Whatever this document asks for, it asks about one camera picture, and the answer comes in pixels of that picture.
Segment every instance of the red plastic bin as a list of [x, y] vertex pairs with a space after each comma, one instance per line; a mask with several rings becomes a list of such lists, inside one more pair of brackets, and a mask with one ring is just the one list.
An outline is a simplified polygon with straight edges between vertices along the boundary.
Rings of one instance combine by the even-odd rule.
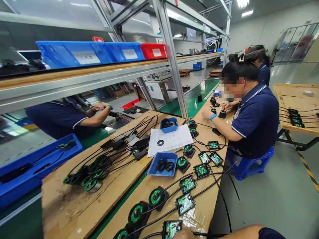
[[146, 60], [167, 58], [165, 44], [142, 43], [141, 49]]

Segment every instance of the blue wristwatch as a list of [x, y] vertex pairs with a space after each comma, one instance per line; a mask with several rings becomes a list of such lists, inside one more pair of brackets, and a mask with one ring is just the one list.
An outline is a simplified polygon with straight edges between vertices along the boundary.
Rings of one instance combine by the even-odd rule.
[[210, 121], [212, 121], [216, 116], [216, 114], [212, 114], [212, 116], [210, 117]]
[[111, 106], [111, 105], [107, 105], [106, 107], [108, 107], [108, 106], [111, 108], [111, 110], [113, 110], [113, 106]]

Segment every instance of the blue plastic stool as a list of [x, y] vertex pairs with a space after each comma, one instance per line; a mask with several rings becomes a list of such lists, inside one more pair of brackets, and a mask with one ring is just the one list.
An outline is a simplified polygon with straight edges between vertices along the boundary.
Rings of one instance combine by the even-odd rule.
[[[249, 177], [255, 173], [263, 173], [265, 171], [267, 163], [274, 153], [274, 149], [273, 147], [271, 147], [264, 156], [258, 159], [242, 158], [238, 166], [236, 164], [234, 164], [233, 166], [233, 168], [235, 169], [236, 179], [242, 181], [244, 178]], [[226, 158], [230, 161], [231, 164], [234, 163], [234, 156], [235, 155], [231, 150], [227, 151]], [[261, 160], [262, 162], [260, 165], [256, 163], [258, 160]]]

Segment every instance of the yellow black hazard tape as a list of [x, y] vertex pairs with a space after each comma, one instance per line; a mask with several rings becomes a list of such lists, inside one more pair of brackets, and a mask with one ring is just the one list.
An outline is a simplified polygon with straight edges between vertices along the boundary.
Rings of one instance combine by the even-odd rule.
[[308, 164], [307, 164], [307, 161], [305, 160], [305, 158], [302, 156], [302, 154], [300, 152], [297, 151], [297, 153], [299, 154], [299, 157], [301, 158], [301, 161], [303, 162], [303, 165], [305, 166], [306, 170], [307, 170], [307, 173], [309, 174], [310, 176], [310, 179], [312, 180], [315, 188], [317, 189], [317, 191], [319, 192], [319, 184], [317, 183], [317, 181], [315, 180], [315, 176], [313, 175], [312, 171], [310, 170]]

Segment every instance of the navy polo shirt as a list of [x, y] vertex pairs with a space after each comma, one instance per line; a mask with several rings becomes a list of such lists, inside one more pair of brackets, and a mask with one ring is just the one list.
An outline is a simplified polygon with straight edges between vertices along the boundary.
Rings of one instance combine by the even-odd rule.
[[240, 102], [232, 129], [243, 138], [231, 144], [250, 158], [260, 158], [276, 140], [279, 104], [271, 90], [262, 82]]
[[88, 117], [69, 103], [50, 101], [25, 110], [36, 126], [55, 139], [63, 138], [71, 133], [83, 139], [99, 129], [99, 127], [80, 126], [80, 122]]
[[258, 82], [264, 82], [266, 86], [269, 87], [269, 81], [270, 81], [270, 69], [268, 66], [266, 66], [265, 63], [261, 64], [259, 67], [259, 75], [258, 75]]

